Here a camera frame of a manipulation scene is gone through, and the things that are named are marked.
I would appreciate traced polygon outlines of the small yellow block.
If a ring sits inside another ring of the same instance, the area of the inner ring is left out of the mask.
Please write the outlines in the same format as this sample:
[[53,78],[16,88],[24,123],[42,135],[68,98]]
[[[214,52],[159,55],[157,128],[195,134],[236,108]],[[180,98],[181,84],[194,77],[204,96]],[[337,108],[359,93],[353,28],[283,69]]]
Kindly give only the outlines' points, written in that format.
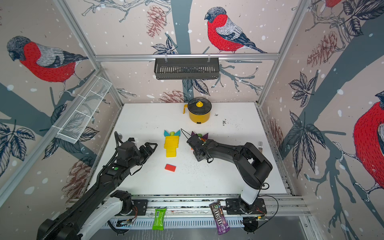
[[168,149],[166,149],[166,153],[168,154],[168,153],[175,153],[177,151],[177,149],[176,148],[168,148]]

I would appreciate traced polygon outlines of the long yellow rectangle block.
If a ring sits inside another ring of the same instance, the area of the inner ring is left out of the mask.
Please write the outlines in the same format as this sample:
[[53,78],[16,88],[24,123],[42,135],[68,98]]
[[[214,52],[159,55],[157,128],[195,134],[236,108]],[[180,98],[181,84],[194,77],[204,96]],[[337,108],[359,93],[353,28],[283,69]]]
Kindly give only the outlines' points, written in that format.
[[179,136],[167,136],[166,140],[179,140]]

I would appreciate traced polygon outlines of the red square block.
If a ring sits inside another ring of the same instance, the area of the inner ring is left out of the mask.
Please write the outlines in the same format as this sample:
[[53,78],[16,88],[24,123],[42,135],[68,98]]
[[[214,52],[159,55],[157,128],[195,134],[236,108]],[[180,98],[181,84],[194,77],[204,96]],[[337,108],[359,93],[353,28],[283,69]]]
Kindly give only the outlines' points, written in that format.
[[175,172],[176,171],[176,166],[166,164],[165,170],[170,171],[170,172]]

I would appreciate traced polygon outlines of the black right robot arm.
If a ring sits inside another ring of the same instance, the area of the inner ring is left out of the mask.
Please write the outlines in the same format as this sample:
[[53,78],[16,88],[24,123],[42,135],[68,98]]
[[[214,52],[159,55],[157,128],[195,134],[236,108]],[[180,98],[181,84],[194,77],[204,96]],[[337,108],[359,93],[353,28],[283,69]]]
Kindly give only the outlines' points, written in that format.
[[245,186],[239,196],[238,204],[227,211],[232,213],[262,214],[266,212],[258,206],[260,191],[273,169],[271,162],[252,143],[243,146],[231,146],[212,139],[203,141],[198,135],[188,138],[187,144],[193,150],[198,162],[219,159],[232,163],[240,173]]

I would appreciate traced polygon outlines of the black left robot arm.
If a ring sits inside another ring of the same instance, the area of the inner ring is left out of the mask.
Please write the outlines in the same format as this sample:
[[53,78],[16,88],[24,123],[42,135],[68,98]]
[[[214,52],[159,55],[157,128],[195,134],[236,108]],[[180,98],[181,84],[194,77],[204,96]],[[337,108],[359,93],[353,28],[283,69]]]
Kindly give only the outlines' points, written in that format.
[[38,240],[80,240],[80,229],[102,201],[124,179],[131,175],[131,168],[142,167],[157,148],[156,143],[146,142],[137,148],[129,138],[116,140],[116,148],[108,163],[97,174],[96,183],[68,210],[55,220],[45,220],[38,229]]

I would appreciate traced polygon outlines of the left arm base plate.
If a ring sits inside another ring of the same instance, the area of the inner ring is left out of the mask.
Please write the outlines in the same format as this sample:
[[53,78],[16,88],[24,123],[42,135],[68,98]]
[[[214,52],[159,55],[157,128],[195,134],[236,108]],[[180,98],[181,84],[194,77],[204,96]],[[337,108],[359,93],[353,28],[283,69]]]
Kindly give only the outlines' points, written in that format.
[[148,200],[137,199],[132,200],[132,210],[129,216],[145,216],[148,207]]

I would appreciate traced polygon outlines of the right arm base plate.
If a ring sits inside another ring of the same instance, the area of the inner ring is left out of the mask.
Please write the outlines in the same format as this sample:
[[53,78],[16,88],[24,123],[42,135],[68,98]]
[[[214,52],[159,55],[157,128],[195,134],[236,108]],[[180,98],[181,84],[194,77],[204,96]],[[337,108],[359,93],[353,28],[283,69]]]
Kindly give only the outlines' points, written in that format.
[[223,210],[227,211],[228,215],[266,215],[265,201],[257,198],[252,204],[247,204],[241,198],[226,199],[226,204]]

